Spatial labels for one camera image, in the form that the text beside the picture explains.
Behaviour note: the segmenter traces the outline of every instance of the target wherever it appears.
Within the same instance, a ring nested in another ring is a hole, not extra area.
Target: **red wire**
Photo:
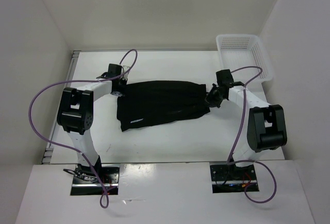
[[[250,177],[250,175],[248,174],[248,173],[245,173],[245,175],[249,178],[249,181],[248,181],[248,183],[245,185],[245,187],[247,187],[250,183],[251,183],[251,177]]]

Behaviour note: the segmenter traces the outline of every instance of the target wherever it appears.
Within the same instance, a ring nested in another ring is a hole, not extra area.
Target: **white plastic basket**
[[[244,66],[259,66],[262,74],[254,81],[273,78],[273,68],[260,38],[256,35],[218,35],[217,47],[222,69],[235,70]],[[258,69],[245,69],[233,73],[234,81],[246,82],[258,74]]]

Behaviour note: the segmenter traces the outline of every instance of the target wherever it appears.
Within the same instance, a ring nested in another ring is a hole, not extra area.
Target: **black cloth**
[[[146,81],[128,84],[118,97],[121,130],[194,119],[210,112],[204,104],[205,84],[187,81]]]

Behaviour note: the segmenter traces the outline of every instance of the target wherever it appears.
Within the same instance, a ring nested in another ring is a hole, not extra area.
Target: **white table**
[[[119,63],[125,51],[80,53],[73,79],[94,80],[107,71],[109,63]],[[133,61],[127,56],[125,65]],[[216,83],[219,71],[217,51],[140,51],[138,61],[128,76],[128,83],[148,80],[183,80]],[[78,87],[83,83],[74,83]],[[260,83],[249,89],[266,100]],[[242,110],[224,101],[221,108],[212,108],[201,118],[122,132],[116,118],[117,98],[106,95],[94,103],[94,122],[91,134],[94,147],[103,163],[156,163],[225,161],[234,142]],[[244,126],[240,142],[246,142]],[[52,140],[73,146],[68,135],[57,124]],[[269,151],[261,160],[283,160],[279,148]],[[76,153],[55,147],[51,164],[77,163]]]
[[[63,168],[33,167],[16,224],[66,223],[245,223],[313,224],[304,190],[292,161],[266,161],[277,179],[277,194],[265,204],[250,202],[244,193],[213,194],[209,163],[122,164],[119,194],[108,209],[100,196],[70,196],[72,175]],[[272,179],[256,164],[260,192],[268,198]]]

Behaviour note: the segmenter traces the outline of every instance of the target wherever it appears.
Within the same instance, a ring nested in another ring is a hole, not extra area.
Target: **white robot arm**
[[[109,64],[108,72],[98,78],[113,78],[123,74],[124,69],[125,66]],[[96,171],[101,170],[102,165],[90,132],[93,124],[93,103],[106,94],[121,96],[127,83],[127,74],[112,81],[94,82],[78,88],[65,88],[62,93],[57,123],[68,133],[74,147],[88,158]],[[84,157],[80,153],[77,155],[80,173],[93,175]]]
[[[234,82],[230,70],[217,72],[217,82],[218,85],[213,84],[213,88],[205,99],[208,105],[219,108],[221,102],[227,99],[243,108],[244,84]],[[235,150],[234,161],[256,161],[268,149],[274,150],[287,143],[283,108],[280,105],[271,105],[261,100],[248,89],[245,89],[245,92],[246,109],[249,111],[247,143]],[[242,162],[236,163],[236,166],[245,167],[251,164],[250,162]]]

